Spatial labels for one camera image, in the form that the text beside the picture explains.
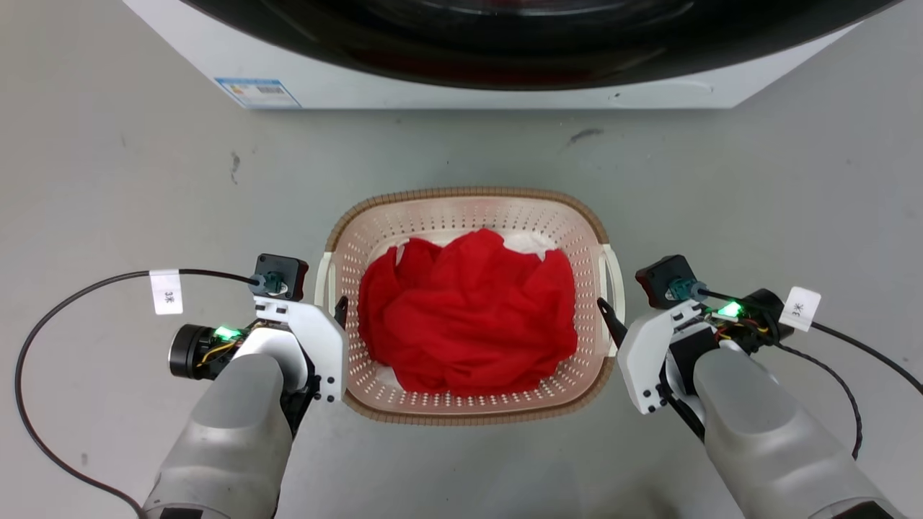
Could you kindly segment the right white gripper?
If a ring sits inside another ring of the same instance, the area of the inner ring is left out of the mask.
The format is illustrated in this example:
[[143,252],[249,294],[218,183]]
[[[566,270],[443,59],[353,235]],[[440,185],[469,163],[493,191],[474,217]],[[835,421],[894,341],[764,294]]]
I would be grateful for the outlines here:
[[596,303],[611,348],[617,349],[627,394],[645,416],[666,407],[679,416],[703,416],[693,375],[706,352],[726,349],[752,355],[788,336],[787,325],[779,321],[785,303],[765,288],[716,309],[685,301],[642,316],[628,328],[606,299]]

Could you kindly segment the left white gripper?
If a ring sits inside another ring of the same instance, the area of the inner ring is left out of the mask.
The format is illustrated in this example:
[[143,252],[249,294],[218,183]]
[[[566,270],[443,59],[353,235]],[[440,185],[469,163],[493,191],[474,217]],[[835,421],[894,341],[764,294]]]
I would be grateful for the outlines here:
[[260,355],[273,359],[288,394],[307,391],[327,403],[343,400],[349,298],[337,300],[334,318],[310,303],[259,296],[254,302],[257,318],[247,327],[187,324],[178,329],[168,355],[171,374],[214,381],[231,361]]

